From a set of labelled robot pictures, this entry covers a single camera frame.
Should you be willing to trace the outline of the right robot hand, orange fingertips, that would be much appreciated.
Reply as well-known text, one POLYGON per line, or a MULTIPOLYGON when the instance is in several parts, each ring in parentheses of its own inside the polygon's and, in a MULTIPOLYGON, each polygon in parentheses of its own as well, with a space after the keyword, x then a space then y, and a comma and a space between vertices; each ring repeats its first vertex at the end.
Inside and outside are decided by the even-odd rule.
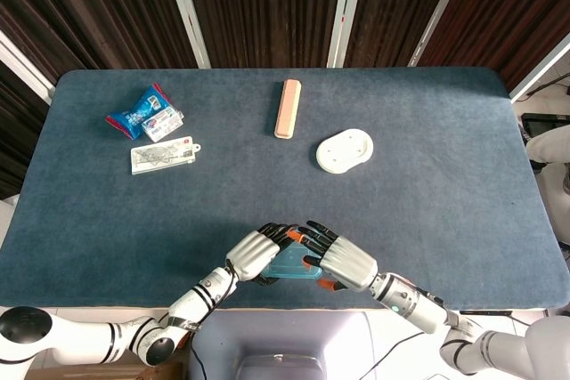
POLYGON ((320 268, 334 279, 322 280, 322 287, 363 292, 370 289, 379 273, 377 261, 372 256, 318 222, 309 220, 306 226, 297 227, 288 236, 311 252, 303 258, 305 264, 320 268))

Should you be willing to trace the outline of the left robot hand, black fingers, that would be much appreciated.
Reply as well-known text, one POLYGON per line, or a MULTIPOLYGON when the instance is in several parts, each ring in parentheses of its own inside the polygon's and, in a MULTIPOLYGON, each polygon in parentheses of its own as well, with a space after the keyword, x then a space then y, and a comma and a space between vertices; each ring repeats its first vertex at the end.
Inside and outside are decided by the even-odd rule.
POLYGON ((251 231, 226 254, 226 266, 239 282, 253 281, 263 287, 272 285, 278 279, 265 276, 263 270, 291 245, 293 239, 289 232, 295 228, 295 224, 269 222, 251 231))

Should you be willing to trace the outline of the teal plastic container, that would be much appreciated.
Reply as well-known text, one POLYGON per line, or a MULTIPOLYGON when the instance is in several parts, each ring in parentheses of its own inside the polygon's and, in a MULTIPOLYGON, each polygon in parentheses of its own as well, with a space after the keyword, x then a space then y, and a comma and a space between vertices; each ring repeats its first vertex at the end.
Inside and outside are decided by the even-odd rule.
POLYGON ((306 263, 305 256, 316 256, 316 254, 303 245, 293 242, 275 256, 262 270, 262 275, 277 279, 319 279, 322 269, 306 263))

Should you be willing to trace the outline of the white plastic retail blister package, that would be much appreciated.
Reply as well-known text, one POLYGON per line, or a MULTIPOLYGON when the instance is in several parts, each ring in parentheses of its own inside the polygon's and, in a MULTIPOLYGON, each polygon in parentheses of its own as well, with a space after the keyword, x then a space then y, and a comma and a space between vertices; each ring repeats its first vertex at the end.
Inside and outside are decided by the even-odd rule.
POLYGON ((145 174, 174 166, 191 164, 201 145, 191 136, 148 144, 130 150, 131 174, 145 174))

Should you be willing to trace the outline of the brown cardboard box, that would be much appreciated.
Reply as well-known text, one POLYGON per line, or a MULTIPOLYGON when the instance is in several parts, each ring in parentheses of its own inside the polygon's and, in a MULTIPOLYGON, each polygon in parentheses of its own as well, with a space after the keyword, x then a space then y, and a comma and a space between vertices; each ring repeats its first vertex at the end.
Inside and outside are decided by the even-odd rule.
POLYGON ((185 380, 181 362, 156 367, 143 364, 77 365, 32 369, 25 380, 185 380))

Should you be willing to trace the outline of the grey robot torso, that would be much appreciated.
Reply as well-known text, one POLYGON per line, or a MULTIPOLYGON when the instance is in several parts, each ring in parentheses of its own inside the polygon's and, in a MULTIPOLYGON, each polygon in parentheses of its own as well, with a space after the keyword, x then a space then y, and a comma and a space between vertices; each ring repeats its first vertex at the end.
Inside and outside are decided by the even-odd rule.
POLYGON ((215 311, 191 347, 187 380, 357 380, 375 360, 363 311, 215 311))

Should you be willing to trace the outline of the white oval plastic dish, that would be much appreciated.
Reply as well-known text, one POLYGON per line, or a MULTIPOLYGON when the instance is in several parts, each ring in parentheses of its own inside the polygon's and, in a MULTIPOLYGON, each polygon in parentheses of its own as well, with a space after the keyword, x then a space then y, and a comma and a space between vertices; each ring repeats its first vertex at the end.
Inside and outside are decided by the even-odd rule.
POLYGON ((366 163, 372 156, 374 144, 361 129, 350 128, 322 141, 315 152, 319 167, 330 174, 344 174, 366 163))

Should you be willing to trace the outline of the blue felt table mat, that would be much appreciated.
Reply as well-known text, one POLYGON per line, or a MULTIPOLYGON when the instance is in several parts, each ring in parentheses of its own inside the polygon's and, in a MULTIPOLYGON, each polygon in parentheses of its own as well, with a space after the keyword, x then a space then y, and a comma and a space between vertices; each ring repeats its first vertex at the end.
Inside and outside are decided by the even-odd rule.
POLYGON ((449 308, 570 302, 558 248, 498 75, 484 68, 75 70, 57 84, 0 246, 0 306, 166 307, 267 223, 314 220, 449 308), (283 83, 301 94, 274 136, 283 83), (131 174, 105 122, 157 83, 191 164, 131 174), (357 128, 371 158, 330 174, 315 152, 357 128))

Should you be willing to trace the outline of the long pink case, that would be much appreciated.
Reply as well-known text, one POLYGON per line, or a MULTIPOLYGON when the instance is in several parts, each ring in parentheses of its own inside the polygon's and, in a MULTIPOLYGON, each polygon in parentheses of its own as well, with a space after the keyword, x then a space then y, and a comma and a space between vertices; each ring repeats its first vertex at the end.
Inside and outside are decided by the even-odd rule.
POLYGON ((287 79, 284 81, 273 132, 276 138, 291 139, 293 137, 301 89, 302 85, 298 80, 287 79))

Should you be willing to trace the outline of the small white printed packet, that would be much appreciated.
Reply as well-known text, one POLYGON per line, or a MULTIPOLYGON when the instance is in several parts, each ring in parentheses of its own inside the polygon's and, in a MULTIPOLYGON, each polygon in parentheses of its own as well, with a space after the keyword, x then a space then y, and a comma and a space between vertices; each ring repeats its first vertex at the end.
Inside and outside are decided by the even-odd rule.
POLYGON ((142 129, 152 142, 158 142, 183 125, 183 113, 166 107, 142 123, 142 129))

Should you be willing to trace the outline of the blue snack packet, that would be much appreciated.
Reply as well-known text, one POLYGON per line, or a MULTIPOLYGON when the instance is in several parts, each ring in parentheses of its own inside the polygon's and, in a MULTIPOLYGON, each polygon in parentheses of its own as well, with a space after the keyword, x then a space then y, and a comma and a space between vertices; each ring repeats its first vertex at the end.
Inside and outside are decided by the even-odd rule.
POLYGON ((110 113, 105 122, 128 139, 136 140, 143 133, 143 122, 170 106, 170 100, 162 88, 153 83, 131 109, 110 113))

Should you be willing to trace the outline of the black flat device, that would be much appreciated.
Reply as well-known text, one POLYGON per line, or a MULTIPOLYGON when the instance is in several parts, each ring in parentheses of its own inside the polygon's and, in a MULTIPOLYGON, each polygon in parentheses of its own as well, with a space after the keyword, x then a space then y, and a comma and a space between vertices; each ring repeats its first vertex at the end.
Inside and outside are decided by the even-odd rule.
POLYGON ((524 113, 521 122, 526 133, 535 137, 552 129, 570 125, 570 115, 524 113))

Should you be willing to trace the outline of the white partition frame post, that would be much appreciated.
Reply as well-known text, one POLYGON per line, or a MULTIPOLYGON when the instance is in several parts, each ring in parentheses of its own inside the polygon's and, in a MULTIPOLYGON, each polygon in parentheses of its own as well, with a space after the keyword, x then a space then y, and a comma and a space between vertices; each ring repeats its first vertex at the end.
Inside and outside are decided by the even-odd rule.
POLYGON ((52 104, 55 85, 1 29, 0 61, 48 106, 52 104))
POLYGON ((199 69, 210 69, 208 49, 201 31, 193 0, 175 0, 186 36, 199 69))
POLYGON ((419 60, 421 59, 423 53, 425 52, 428 43, 433 36, 436 27, 442 18, 444 11, 449 4, 450 0, 439 0, 436 8, 434 9, 421 38, 419 39, 416 48, 414 49, 410 61, 408 62, 409 67, 416 67, 419 65, 419 60))
POLYGON ((514 87, 510 102, 516 103, 529 88, 570 50, 570 32, 514 87))
POLYGON ((358 0, 337 0, 326 67, 344 67, 358 0))

